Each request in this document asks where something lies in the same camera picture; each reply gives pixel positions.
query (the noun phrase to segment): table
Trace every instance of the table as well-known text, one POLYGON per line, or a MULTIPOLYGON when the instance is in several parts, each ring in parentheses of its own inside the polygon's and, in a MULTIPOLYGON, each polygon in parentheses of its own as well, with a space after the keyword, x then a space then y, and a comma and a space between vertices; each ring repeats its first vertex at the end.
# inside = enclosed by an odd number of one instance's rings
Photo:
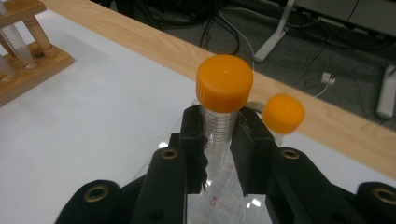
MULTIPOLYGON (((212 55, 88 0, 43 3, 55 13, 37 18, 76 61, 0 108, 1 223, 51 223, 83 184, 131 181, 190 105, 195 71, 212 55)), ((254 78, 250 101, 286 92, 304 104, 306 118, 285 142, 313 153, 330 148, 340 162, 358 161, 394 183, 395 132, 269 77, 254 78)))

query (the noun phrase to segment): floor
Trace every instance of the floor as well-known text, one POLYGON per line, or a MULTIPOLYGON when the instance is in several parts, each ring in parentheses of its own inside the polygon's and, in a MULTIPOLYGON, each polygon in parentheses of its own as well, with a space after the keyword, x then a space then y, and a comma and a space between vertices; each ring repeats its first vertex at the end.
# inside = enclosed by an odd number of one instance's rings
POLYGON ((252 4, 233 0, 213 20, 164 31, 214 53, 233 53, 239 42, 236 56, 256 71, 396 131, 396 118, 380 119, 375 114, 384 69, 396 64, 396 46, 391 41, 293 13, 279 44, 263 63, 253 64, 254 52, 276 30, 275 18, 282 8, 248 2, 252 4), (336 75, 333 85, 320 82, 324 72, 336 75))

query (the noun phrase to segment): orange cap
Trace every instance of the orange cap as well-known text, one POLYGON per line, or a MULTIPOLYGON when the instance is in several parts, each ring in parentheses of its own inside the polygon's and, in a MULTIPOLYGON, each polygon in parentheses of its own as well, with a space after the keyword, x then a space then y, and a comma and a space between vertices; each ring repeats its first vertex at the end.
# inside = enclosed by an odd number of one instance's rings
POLYGON ((262 111, 262 121, 268 129, 277 133, 292 133, 305 116, 304 108, 287 94, 273 96, 262 111))
POLYGON ((253 73, 247 63, 232 55, 216 55, 198 68, 195 91, 205 108, 231 113, 247 102, 252 84, 253 73))

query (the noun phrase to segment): white tabletop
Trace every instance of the white tabletop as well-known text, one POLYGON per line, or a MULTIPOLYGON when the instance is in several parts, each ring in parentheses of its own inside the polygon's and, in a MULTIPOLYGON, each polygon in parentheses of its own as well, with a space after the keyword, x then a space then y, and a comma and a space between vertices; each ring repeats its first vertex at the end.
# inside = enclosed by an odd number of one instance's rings
MULTIPOLYGON (((0 223, 53 223, 82 185, 126 185, 195 98, 190 79, 51 11, 37 19, 75 62, 0 107, 0 223)), ((297 133, 285 145, 345 189, 373 180, 396 186, 297 133)))

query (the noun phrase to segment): power plug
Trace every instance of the power plug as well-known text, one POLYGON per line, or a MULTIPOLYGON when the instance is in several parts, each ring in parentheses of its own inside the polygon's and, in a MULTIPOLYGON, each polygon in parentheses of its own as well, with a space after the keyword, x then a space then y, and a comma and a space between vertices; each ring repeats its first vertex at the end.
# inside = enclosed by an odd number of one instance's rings
POLYGON ((329 85, 331 86, 335 82, 335 74, 324 72, 321 82, 326 84, 329 83, 329 85))

